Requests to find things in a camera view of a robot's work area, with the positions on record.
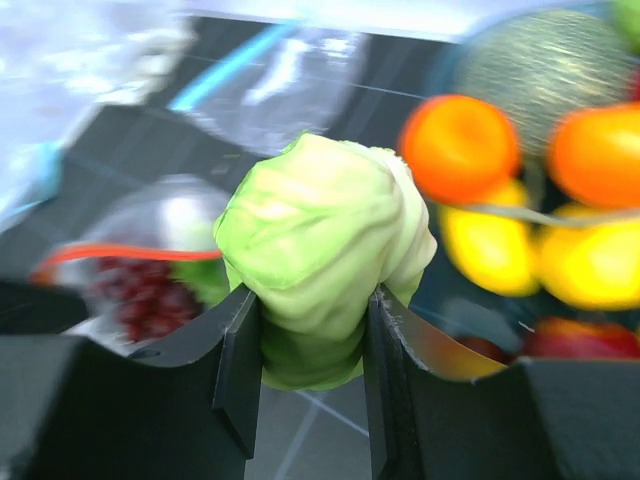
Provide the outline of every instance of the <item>plastic bag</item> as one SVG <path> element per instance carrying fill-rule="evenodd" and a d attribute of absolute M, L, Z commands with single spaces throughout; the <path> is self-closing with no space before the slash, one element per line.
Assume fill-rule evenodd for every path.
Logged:
<path fill-rule="evenodd" d="M 215 295 L 222 301 L 229 290 L 213 224 L 228 201 L 196 177 L 164 177 L 115 202 L 79 243 L 55 251 L 45 265 L 69 261 L 57 263 L 49 280 L 79 289 L 95 316 L 71 333 L 128 353 L 198 316 L 202 295 L 207 304 Z M 208 259 L 197 262 L 208 270 L 206 291 L 180 281 L 191 259 Z"/>
<path fill-rule="evenodd" d="M 265 157 L 278 155 L 304 131 L 326 131 L 360 79 L 369 37 L 305 25 L 291 30 L 250 65 L 230 73 L 229 81 L 179 111 L 209 133 Z M 250 41 L 241 49 L 255 45 Z M 185 92 L 219 74 L 228 61 Z"/>
<path fill-rule="evenodd" d="M 40 143 L 32 97 L 20 77 L 4 73 L 0 73 L 0 234 L 55 195 L 60 180 L 58 151 Z"/>
<path fill-rule="evenodd" d="M 56 8 L 51 39 L 37 52 L 37 76 L 63 113 L 82 111 L 82 99 L 142 103 L 195 40 L 180 0 L 62 0 Z"/>

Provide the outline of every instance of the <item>apple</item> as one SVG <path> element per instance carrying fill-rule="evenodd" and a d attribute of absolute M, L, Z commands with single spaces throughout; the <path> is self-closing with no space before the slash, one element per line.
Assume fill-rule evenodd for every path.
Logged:
<path fill-rule="evenodd" d="M 473 350 L 496 362 L 507 363 L 509 361 L 509 355 L 504 350 L 482 337 L 465 335 L 457 337 L 455 340 L 469 350 Z"/>
<path fill-rule="evenodd" d="M 640 340 L 617 323 L 587 323 L 549 317 L 538 322 L 535 331 L 525 336 L 521 355 L 640 359 Z"/>

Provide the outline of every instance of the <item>melon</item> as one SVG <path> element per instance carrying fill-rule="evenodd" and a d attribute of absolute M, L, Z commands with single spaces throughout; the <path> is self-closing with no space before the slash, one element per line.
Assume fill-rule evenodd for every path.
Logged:
<path fill-rule="evenodd" d="M 523 153 L 541 158 L 567 113 L 627 101 L 634 71 L 626 39 L 606 21 L 543 10 L 477 36 L 456 69 L 454 91 L 504 111 Z"/>

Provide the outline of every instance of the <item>red grapes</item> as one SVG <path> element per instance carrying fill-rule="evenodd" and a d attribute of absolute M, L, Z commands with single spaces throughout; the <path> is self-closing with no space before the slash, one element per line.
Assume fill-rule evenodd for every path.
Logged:
<path fill-rule="evenodd" d="M 118 303 L 116 320 L 131 342 L 164 337 L 202 312 L 185 285 L 171 278 L 169 262 L 104 257 L 95 293 Z"/>
<path fill-rule="evenodd" d="M 640 70 L 636 73 L 635 82 L 633 85 L 633 97 L 631 98 L 633 102 L 640 102 Z"/>

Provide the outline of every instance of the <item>green cabbage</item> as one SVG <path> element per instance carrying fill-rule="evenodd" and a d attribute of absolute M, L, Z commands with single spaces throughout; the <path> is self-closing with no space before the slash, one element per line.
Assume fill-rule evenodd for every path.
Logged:
<path fill-rule="evenodd" d="M 214 227 L 229 286 L 264 306 L 263 382 L 327 389 L 362 373 L 363 315 L 384 282 L 404 303 L 436 242 L 402 159 L 303 134 L 247 174 Z"/>

